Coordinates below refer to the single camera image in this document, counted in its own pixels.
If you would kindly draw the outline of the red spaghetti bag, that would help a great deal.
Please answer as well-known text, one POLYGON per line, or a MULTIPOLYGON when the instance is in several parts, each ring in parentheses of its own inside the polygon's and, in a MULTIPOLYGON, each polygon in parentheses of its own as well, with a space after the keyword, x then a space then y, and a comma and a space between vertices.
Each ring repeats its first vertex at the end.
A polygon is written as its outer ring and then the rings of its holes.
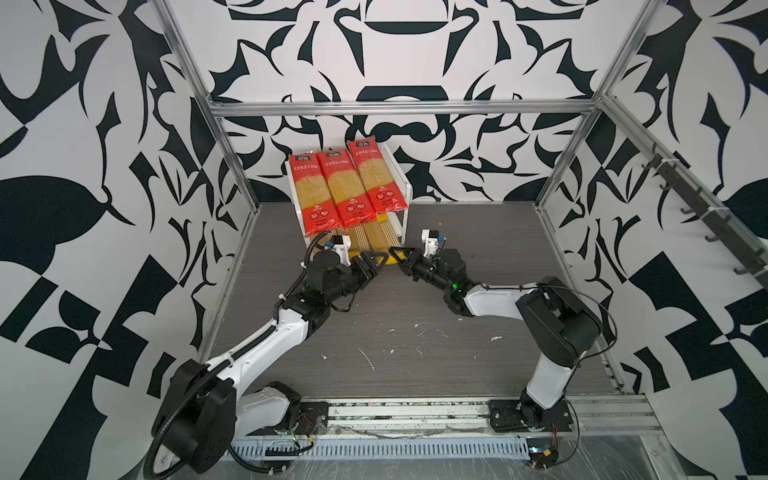
POLYGON ((305 237, 342 226, 331 192, 315 154, 289 158, 296 198, 301 210, 305 237))
POLYGON ((354 140, 347 149, 377 215, 407 208, 406 200, 374 139, 354 140))
POLYGON ((345 230, 375 219, 376 214, 347 150, 316 154, 345 230))

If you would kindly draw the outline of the yellow Pastatime spaghetti bag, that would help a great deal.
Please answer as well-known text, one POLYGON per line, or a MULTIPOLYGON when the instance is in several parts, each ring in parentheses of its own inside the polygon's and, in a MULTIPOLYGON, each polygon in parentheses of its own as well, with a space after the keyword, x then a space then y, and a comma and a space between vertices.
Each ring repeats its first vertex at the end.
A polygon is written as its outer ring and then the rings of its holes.
POLYGON ((350 238, 350 258, 358 256, 361 252, 374 250, 372 244, 369 241, 364 225, 351 227, 350 229, 343 231, 342 234, 350 238))

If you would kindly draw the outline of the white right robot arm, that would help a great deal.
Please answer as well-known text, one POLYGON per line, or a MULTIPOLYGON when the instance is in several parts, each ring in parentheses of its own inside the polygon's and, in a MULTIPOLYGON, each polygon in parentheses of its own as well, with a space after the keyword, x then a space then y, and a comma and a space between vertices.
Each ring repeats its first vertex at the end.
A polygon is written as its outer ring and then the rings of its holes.
POLYGON ((455 314, 520 320, 540 350, 534 373, 517 400, 488 402, 497 433, 569 431, 576 424, 566 390, 588 350, 602 335, 602 321, 578 294, 549 276, 529 285, 491 286, 473 281, 460 253, 392 247, 389 253, 415 281, 443 293, 455 314))

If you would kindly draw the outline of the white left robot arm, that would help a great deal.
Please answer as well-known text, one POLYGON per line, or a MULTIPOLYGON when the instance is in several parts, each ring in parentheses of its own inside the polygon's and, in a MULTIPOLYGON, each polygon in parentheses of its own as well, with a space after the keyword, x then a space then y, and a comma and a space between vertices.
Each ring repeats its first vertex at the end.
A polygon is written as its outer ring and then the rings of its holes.
POLYGON ((335 301, 353 298, 382 270, 389 256, 362 251, 348 258, 346 240, 331 244, 323 231, 307 247, 298 278, 278 297, 271 318, 232 349, 204 363, 189 360, 174 373, 151 429, 142 475, 167 479, 188 466, 212 468, 232 451, 235 438, 263 428, 289 430, 301 397, 273 382, 248 388, 280 357, 315 333, 335 301))

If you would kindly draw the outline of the white two-tier shelf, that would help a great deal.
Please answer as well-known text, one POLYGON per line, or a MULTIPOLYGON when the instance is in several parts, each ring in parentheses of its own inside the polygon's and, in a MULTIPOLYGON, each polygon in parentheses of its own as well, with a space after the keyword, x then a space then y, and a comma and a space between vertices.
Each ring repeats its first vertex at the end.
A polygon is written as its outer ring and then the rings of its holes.
POLYGON ((387 145, 353 140, 338 150, 293 155, 285 162, 302 236, 348 238, 351 256, 404 244, 413 187, 387 145))

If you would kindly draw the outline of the aluminium cage frame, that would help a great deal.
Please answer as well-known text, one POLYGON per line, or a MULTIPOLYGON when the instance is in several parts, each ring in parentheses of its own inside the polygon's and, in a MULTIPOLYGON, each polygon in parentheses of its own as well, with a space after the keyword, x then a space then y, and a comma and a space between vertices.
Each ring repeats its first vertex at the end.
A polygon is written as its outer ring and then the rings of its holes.
POLYGON ((767 286, 656 206, 642 147, 683 160, 767 245, 763 1, 169 1, 203 93, 261 199, 292 153, 373 138, 425 203, 472 202, 464 253, 534 201, 615 323, 629 389, 730 404, 767 392, 767 286))

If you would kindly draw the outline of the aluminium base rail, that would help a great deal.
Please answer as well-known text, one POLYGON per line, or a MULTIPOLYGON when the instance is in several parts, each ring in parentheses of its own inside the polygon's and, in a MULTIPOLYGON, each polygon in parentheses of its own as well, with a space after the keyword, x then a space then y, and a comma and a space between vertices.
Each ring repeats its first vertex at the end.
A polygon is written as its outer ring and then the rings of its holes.
POLYGON ((587 436, 661 435, 650 403, 639 395, 576 395, 534 424, 521 416, 509 397, 306 398, 297 415, 299 426, 259 426, 256 416, 236 414, 234 438, 255 436, 416 438, 450 436, 517 436, 571 439, 587 436))

